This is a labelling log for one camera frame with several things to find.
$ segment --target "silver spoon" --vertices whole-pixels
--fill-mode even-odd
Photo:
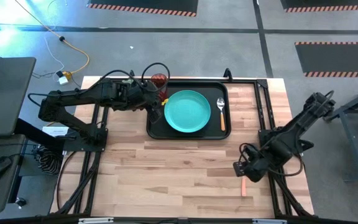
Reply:
[[[222,109],[224,107],[224,100],[223,98],[219,97],[218,101],[216,102],[216,105],[218,106],[218,108],[221,110],[221,129],[222,131],[225,131],[226,128],[224,127],[224,119],[223,119],[223,112]]]

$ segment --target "concrete floor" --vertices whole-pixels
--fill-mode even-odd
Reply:
[[[46,24],[48,15],[57,26],[68,27],[127,27],[127,28],[202,28],[258,29],[252,0],[199,0],[196,18],[164,16],[132,12],[87,9],[87,0],[26,1],[26,7]],[[285,13],[279,0],[259,0],[265,29],[286,30],[358,30],[358,11]],[[14,1],[0,0],[0,24],[31,25],[38,23]],[[170,67],[175,76],[220,77],[229,67],[235,77],[266,77],[265,62],[259,34],[213,33],[213,30],[189,32],[60,32],[73,45],[91,57],[91,63],[78,73],[103,75],[112,69],[135,71],[141,74],[150,63],[160,61]],[[50,50],[67,69],[83,65],[85,58],[62,45],[52,34],[23,32],[8,26],[0,31],[0,56],[35,57],[35,72],[53,72],[60,68],[48,53]],[[335,90],[334,99],[342,105],[358,94],[358,78],[306,78],[303,76],[294,42],[296,41],[358,41],[358,35],[283,35],[265,36],[268,56],[275,78],[284,78],[293,115],[299,113],[312,92]],[[60,86],[51,78],[32,78],[28,92],[72,90],[73,83]],[[25,100],[21,118],[41,128],[45,123],[37,118],[38,107]],[[354,170],[350,146],[338,121],[326,124],[318,121],[303,139],[315,147],[305,153],[306,174],[315,214],[324,218],[358,221],[358,182],[344,183],[344,175]],[[43,176],[27,164],[19,196],[28,199],[20,212],[7,206],[0,218],[45,215],[52,201],[56,179]],[[31,189],[45,189],[46,194]]]

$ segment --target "small orange object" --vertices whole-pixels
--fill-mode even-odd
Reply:
[[[242,177],[242,180],[241,180],[241,197],[245,197],[245,196],[247,196],[246,178]]]

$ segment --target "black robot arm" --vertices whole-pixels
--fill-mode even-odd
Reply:
[[[261,150],[257,150],[251,144],[243,144],[244,148],[240,148],[239,161],[233,163],[236,175],[238,177],[246,175],[251,181],[258,182],[268,170],[277,170],[293,155],[300,156],[303,151],[312,148],[314,146],[312,142],[301,140],[300,137],[319,118],[327,116],[334,110],[335,101],[331,100],[332,95],[333,91],[326,95],[313,93],[306,100],[303,111],[287,125],[273,130],[261,130],[259,132]]]
[[[38,117],[43,121],[59,122],[77,131],[88,144],[106,138],[107,132],[96,124],[86,124],[65,109],[66,106],[97,104],[113,110],[146,109],[149,120],[155,122],[162,116],[158,107],[157,87],[152,82],[114,81],[104,78],[86,90],[51,91],[42,100]]]

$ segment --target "butcher block tabletop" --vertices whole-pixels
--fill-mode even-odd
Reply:
[[[99,78],[84,77],[82,88],[90,87]],[[267,82],[275,123],[283,126],[292,119],[284,81],[272,78]],[[246,196],[243,197],[242,178],[236,177],[232,167],[239,158],[241,143],[259,145],[260,124],[254,86],[242,83],[225,86],[229,93],[232,131],[223,140],[152,139],[146,132],[145,111],[109,110],[108,141],[100,160],[91,215],[273,218],[267,176],[258,183],[246,179]],[[265,109],[262,91],[261,99]],[[77,106],[75,116],[90,123],[93,108],[94,105]],[[61,205],[78,185],[83,157],[84,152],[77,152],[62,174]],[[284,169],[287,173],[296,172],[299,160],[291,159]],[[287,177],[287,184],[305,210],[313,213],[305,173]],[[81,209],[85,207],[86,192]],[[278,199],[284,210],[280,190]],[[55,199],[51,212],[56,210]]]

